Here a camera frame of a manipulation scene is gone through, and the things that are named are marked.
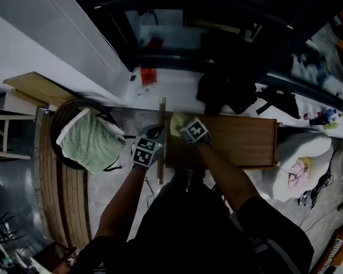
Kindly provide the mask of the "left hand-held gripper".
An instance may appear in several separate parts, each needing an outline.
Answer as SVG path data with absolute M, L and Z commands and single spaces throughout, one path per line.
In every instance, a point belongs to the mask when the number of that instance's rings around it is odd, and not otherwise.
M 132 160 L 134 164 L 151 167 L 163 152 L 163 145 L 165 142 L 166 127 L 162 124 L 152 124 L 144 127 L 140 135 L 137 136 L 132 146 Z M 150 140 L 148 138 L 158 138 L 159 142 Z

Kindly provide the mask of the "yellow cloth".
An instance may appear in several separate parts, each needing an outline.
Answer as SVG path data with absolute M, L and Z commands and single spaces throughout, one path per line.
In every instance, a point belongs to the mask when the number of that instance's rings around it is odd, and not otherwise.
M 174 112 L 170 120 L 171 135 L 180 138 L 181 136 L 180 136 L 179 131 L 187 124 L 188 121 L 189 121 L 189 118 L 187 115 L 182 114 L 180 112 Z

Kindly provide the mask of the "wooden shelf table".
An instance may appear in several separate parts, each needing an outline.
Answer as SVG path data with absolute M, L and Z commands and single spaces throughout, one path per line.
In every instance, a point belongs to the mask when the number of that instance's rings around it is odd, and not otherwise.
M 204 115 L 197 117 L 210 131 L 214 147 L 241 169 L 263 170 L 278 165 L 276 162 L 277 129 L 275 119 L 232 115 Z M 163 183 L 163 169 L 206 169 L 206 163 L 193 148 L 170 133 L 172 113 L 166 112 L 166 98 L 159 100 L 159 122 L 167 128 L 164 156 L 157 161 L 157 183 Z

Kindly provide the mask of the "person's left forearm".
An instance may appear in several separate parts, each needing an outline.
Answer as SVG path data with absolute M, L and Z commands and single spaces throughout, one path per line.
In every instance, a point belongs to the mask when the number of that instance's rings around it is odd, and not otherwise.
M 117 193 L 103 211 L 95 237 L 109 236 L 120 241 L 128 239 L 147 168 L 135 165 Z

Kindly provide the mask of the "small brown wooden cabinet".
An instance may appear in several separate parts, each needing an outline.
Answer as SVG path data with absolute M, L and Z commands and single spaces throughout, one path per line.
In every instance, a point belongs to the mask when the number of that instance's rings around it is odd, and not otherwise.
M 76 262 L 76 250 L 54 241 L 30 259 L 39 274 L 68 274 Z

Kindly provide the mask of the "white chair cushion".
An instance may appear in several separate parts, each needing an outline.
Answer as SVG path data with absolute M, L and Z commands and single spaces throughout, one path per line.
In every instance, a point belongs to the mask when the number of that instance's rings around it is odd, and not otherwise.
M 61 130 L 60 135 L 57 137 L 56 139 L 56 144 L 60 145 L 62 139 L 65 137 L 65 135 L 69 132 L 69 130 L 71 129 L 71 127 L 79 120 L 84 118 L 86 115 L 90 115 L 92 117 L 95 118 L 95 120 L 98 120 L 100 123 L 102 123 L 102 125 L 104 126 L 104 128 L 106 128 L 111 134 L 114 135 L 119 135 L 119 136 L 125 136 L 125 133 L 115 124 L 109 123 L 106 120 L 103 120 L 99 117 L 94 116 L 93 114 L 91 114 L 90 109 L 89 108 L 85 108 L 83 111 L 79 112 L 68 124 L 65 125 L 65 127 Z

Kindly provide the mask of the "red packet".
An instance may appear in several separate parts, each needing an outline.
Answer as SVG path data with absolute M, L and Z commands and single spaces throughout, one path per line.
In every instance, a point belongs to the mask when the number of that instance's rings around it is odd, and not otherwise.
M 141 73 L 141 80 L 142 80 L 143 86 L 157 83 L 156 69 L 154 69 L 154 68 L 141 68 L 140 73 Z

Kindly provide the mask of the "green knitted blanket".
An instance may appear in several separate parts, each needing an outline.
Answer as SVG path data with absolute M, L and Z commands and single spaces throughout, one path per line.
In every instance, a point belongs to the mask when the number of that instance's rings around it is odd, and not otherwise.
M 59 146 L 65 158 L 97 174 L 117 161 L 126 139 L 111 134 L 102 123 L 86 115 L 71 127 Z

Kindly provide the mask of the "black round chair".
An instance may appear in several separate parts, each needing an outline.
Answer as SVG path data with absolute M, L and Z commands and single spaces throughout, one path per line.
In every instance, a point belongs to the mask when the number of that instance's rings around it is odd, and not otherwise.
M 57 109 L 50 123 L 51 145 L 53 147 L 53 150 L 57 158 L 64 165 L 75 170 L 87 170 L 87 169 L 82 167 L 77 162 L 65 158 L 61 152 L 60 146 L 57 145 L 55 141 L 56 141 L 56 138 L 59 136 L 61 130 L 65 127 L 65 125 L 68 124 L 79 112 L 81 112 L 85 108 L 89 108 L 91 113 L 94 114 L 95 116 L 118 126 L 117 122 L 114 120 L 111 114 L 105 108 L 103 108 L 100 104 L 93 101 L 83 100 L 83 99 L 73 99 L 62 104 Z M 109 166 L 107 169 L 103 171 L 110 172 L 114 170 L 119 170 L 121 168 L 122 167 L 117 166 L 115 162 L 113 165 Z

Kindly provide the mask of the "wooden slatted bench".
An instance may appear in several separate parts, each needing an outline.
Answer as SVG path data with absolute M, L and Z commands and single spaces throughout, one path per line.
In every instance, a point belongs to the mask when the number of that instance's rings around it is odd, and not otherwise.
M 49 240 L 83 249 L 91 240 L 87 172 L 65 166 L 50 143 L 51 116 L 37 115 L 34 142 L 35 190 Z

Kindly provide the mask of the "white round plush sofa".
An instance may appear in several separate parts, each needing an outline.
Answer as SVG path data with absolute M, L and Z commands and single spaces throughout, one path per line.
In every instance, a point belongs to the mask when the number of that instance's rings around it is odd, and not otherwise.
M 270 198 L 281 202 L 298 199 L 304 192 L 312 190 L 327 172 L 333 152 L 332 139 L 324 133 L 305 132 L 288 136 L 276 149 L 280 165 L 263 174 L 262 190 Z M 290 188 L 288 171 L 303 157 L 311 161 L 307 181 L 298 188 Z

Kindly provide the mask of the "cardboard box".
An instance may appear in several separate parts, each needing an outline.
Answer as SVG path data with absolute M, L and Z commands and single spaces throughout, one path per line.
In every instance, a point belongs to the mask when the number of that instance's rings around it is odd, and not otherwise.
M 3 81 L 14 96 L 40 108 L 59 107 L 76 96 L 37 72 L 30 72 Z

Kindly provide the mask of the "blue water bottle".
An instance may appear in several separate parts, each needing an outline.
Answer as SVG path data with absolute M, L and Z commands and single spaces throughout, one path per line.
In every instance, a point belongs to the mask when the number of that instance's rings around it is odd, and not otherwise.
M 328 123 L 334 122 L 337 119 L 337 110 L 332 108 L 323 110 L 322 116 Z

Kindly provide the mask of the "black strapped bag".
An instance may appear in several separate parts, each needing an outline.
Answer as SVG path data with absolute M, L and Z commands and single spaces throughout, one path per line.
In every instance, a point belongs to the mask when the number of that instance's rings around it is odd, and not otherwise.
M 266 101 L 265 105 L 256 110 L 258 115 L 261 115 L 269 107 L 273 106 L 294 119 L 301 119 L 296 97 L 289 90 L 280 90 L 269 86 L 262 91 L 257 91 L 256 97 Z

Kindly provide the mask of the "white frame stool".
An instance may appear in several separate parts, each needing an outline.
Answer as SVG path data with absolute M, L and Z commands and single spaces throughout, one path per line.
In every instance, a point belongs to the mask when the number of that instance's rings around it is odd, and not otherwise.
M 36 120 L 38 107 L 31 102 L 20 98 L 15 91 L 9 91 L 5 96 L 0 97 L 0 136 L 2 137 L 2 149 L 0 147 L 0 157 L 7 159 L 30 160 L 30 155 L 13 154 L 8 152 L 9 124 L 15 120 Z

